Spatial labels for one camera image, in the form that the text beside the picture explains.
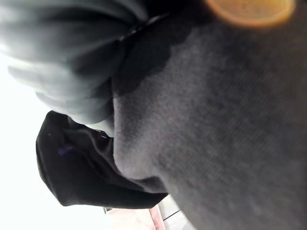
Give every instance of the gray fabric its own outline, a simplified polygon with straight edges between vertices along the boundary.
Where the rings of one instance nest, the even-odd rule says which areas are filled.
[[[267,29],[201,17],[131,41],[112,78],[117,167],[162,181],[200,230],[306,230],[307,3]]]
[[[113,136],[104,120],[113,117],[108,79],[125,53],[118,40],[149,19],[149,2],[1,0],[0,52],[50,108]]]

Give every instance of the white background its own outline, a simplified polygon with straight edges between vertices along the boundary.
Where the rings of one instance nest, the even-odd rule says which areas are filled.
[[[101,207],[62,207],[40,179],[35,140],[48,111],[0,57],[0,229],[105,230]]]

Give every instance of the black fabric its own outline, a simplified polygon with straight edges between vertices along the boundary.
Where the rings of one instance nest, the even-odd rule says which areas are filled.
[[[114,164],[113,139],[50,112],[36,142],[43,181],[64,205],[150,208],[166,194],[150,194]]]

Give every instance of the pink object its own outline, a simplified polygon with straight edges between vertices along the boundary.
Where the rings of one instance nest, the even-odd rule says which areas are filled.
[[[159,206],[151,209],[112,209],[109,215],[111,230],[165,230]]]

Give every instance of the orange light flare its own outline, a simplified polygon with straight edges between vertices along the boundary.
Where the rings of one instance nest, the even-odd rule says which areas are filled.
[[[267,27],[287,21],[295,0],[204,0],[226,22],[244,27]]]

